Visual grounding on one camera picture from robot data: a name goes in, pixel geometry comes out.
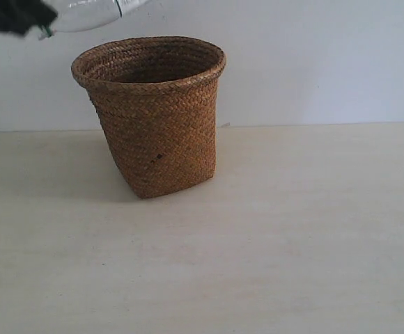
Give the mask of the clear plastic water bottle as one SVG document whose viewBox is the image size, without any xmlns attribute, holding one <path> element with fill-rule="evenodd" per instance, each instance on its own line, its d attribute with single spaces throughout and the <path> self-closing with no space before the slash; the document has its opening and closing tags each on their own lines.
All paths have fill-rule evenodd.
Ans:
<svg viewBox="0 0 404 334">
<path fill-rule="evenodd" d="M 48 1 L 58 17 L 48 27 L 40 28 L 39 39 L 55 33 L 76 33 L 105 26 L 137 10 L 148 0 L 67 0 Z"/>
</svg>

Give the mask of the brown woven wicker basket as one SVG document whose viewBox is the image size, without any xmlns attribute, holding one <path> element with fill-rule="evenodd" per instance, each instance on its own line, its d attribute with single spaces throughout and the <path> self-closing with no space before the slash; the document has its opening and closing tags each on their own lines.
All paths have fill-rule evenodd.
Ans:
<svg viewBox="0 0 404 334">
<path fill-rule="evenodd" d="M 224 51 L 182 36 L 128 38 L 93 47 L 72 62 L 109 151 L 139 198 L 211 179 L 216 168 L 218 81 Z"/>
</svg>

